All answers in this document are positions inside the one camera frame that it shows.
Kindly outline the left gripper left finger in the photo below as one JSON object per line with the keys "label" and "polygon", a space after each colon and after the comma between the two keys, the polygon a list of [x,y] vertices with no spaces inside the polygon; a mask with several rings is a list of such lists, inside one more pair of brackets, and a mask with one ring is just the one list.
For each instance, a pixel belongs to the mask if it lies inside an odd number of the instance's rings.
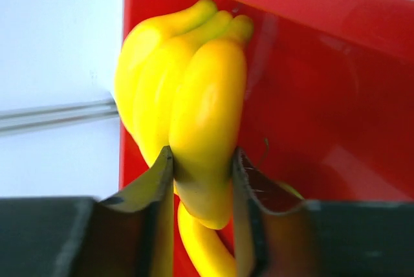
{"label": "left gripper left finger", "polygon": [[171,276],[173,155],[125,188],[93,197],[1,200],[2,276]]}

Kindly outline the small single yellow banana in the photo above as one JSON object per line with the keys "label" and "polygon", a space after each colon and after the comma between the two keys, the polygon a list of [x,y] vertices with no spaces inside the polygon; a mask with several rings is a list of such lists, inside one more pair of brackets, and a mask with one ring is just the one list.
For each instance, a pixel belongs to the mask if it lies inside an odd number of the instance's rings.
{"label": "small single yellow banana", "polygon": [[206,228],[179,203],[177,224],[180,238],[199,276],[237,276],[235,258],[215,230]]}

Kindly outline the yellow banana bunch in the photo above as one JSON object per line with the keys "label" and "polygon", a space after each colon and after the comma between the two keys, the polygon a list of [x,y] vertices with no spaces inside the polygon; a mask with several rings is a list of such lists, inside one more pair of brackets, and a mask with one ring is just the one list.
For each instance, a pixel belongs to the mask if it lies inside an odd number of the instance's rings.
{"label": "yellow banana bunch", "polygon": [[253,33],[250,17],[199,0],[135,25],[114,75],[121,121],[146,164],[169,146],[177,195],[191,216],[215,230],[231,215],[230,162]]}

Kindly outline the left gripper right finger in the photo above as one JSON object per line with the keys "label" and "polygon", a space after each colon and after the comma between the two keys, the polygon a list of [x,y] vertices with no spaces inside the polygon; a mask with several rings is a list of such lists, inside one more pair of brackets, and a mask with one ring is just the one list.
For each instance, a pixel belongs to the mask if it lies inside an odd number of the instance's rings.
{"label": "left gripper right finger", "polygon": [[295,196],[232,157],[238,276],[412,276],[413,204]]}

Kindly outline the aluminium frame rail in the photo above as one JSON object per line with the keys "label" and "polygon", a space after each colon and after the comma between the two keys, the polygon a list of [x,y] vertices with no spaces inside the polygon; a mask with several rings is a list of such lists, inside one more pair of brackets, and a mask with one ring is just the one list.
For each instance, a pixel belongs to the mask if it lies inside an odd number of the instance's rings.
{"label": "aluminium frame rail", "polygon": [[1,136],[35,132],[118,116],[113,99],[1,111]]}

